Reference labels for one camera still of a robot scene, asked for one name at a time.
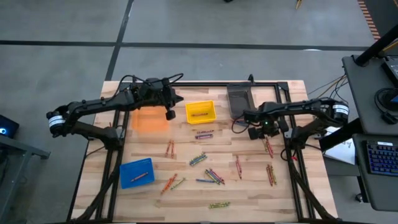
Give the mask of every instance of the yellow bin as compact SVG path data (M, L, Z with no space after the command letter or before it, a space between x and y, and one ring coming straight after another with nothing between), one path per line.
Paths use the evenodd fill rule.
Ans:
M213 100L187 103L185 105L187 112L187 122L190 124L202 124L215 121L216 109Z

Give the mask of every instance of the blue crayon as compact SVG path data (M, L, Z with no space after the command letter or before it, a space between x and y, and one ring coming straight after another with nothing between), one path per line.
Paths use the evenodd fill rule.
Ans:
M197 179L197 181L199 181L199 182L215 183L214 180Z

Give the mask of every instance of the gray concrete floor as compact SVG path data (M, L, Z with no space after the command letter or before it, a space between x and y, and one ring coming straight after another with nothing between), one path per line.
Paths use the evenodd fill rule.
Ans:
M0 40L116 41L127 0L1 1ZM356 0L135 0L125 42L367 46L371 33ZM13 218L29 223L67 217L87 141L53 139L45 114L74 100L99 96L113 47L0 45L0 114L21 124L17 139L51 152L34 159L21 184ZM347 51L144 49L122 47L112 80L185 73L186 80L305 80L307 92L341 75ZM339 93L357 117L348 85ZM92 122L93 117L83 121ZM352 196L351 177L330 177L340 218L394 223Z

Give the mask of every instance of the black cable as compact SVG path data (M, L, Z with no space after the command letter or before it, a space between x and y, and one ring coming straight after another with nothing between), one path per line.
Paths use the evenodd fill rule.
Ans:
M345 82L345 83L341 83L341 85L338 87L338 88L335 88L335 95L333 96L333 99L336 97L336 95L340 98L340 99L342 99L345 103L347 103L347 105L348 105L348 102L345 100L345 99L343 99L339 94L338 94L338 91L340 90L340 88L341 87L343 87L343 86L345 86L345 85L347 85L348 84L348 81L347 82Z
M338 80L338 82L337 82L336 85L335 85L335 89L330 93L329 98L334 98L334 97L337 95L341 100L343 100L343 101L348 105L348 102L347 102L345 99L343 99L343 98L338 94L338 90L339 90L343 85L345 85L345 84L348 83L348 82L346 82L346 83L343 83L343 82L342 82L342 83L340 84L340 86L337 87L338 84L339 84L339 82L342 81L343 79L344 79L344 76L342 76L342 77Z
M328 83L326 83L326 84L324 84L323 86L321 86L321 87L318 87L318 88L316 88L316 89L314 89L314 90L312 90L309 94L311 94L311 93L313 93L313 92L315 92L315 91L317 91L317 90L319 90L319 89L321 89L321 88L323 88L323 87L325 87L325 86L327 86L327 85L329 85L329 84L331 84L332 82L335 82L337 79L339 79L339 78L342 78L344 75L342 75L342 76L340 76L340 77L338 77L338 78L336 78L336 79L334 79L334 80L332 80L332 81L330 81L330 82L328 82Z
M103 149L103 148L105 148L105 146L95 149L94 151L92 151L92 152L90 152L89 154L87 154L85 158L87 158L89 155L91 155L91 154L94 153L94 152L98 152L99 150L101 150L101 149Z
M286 151L286 149L283 149L281 152L280 152L280 158L283 160L283 161L287 161L287 159L285 159L282 155L283 155L283 153ZM296 156L296 150L293 152L293 155L292 155L292 157L294 157L294 156Z
M244 114L242 114L241 116L238 116L238 117L235 118L234 121L232 122L231 130L232 130L233 133L235 133L235 134L241 134L241 133L245 132L245 130L247 130L247 129L249 128L249 124L248 124L248 126L245 127L245 128L243 129L243 131L234 131L234 125L235 125L235 123L236 123L239 119L241 119L243 116L244 116Z
M173 83L179 81L184 76L184 74L183 73L179 73L179 74L176 74L176 75L173 75L173 76L169 77L169 79L172 79L172 78L177 77L177 76L179 76L179 77L176 78L174 81L170 82L170 84L173 84Z
M309 147L313 147L314 149L322 150L322 149L319 148L318 146L313 146L313 145L310 145L310 144L307 144L307 143L305 143L305 146L309 146Z
M120 132L120 135L119 135L119 139L122 138L122 135L123 135L124 132L125 132L125 129L122 129L122 131ZM92 153L98 152L99 150L101 150L101 149L103 149L103 148L105 148L105 146L99 147L99 148L95 149L94 151L88 153L88 154L85 156L85 158L87 158L87 157L88 157L89 155L91 155Z

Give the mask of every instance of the white label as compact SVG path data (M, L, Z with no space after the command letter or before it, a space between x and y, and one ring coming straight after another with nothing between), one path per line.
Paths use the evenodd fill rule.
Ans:
M382 146L392 146L391 142L377 142L377 144L382 145Z
M51 121L51 122L49 122L49 127L51 128L51 126L53 126L55 124L63 124L64 122L65 122L64 119L58 119L58 120L55 120L55 121Z
M52 118L49 119L49 123L51 123L52 121L55 121L56 119L63 119L61 115L58 116L54 116Z
M347 114L347 115L348 115L348 111L346 111L346 110L336 109L336 112L337 112L337 113L344 113L344 114Z
M333 109L343 109L346 110L347 112L349 111L348 107L343 105L333 105Z

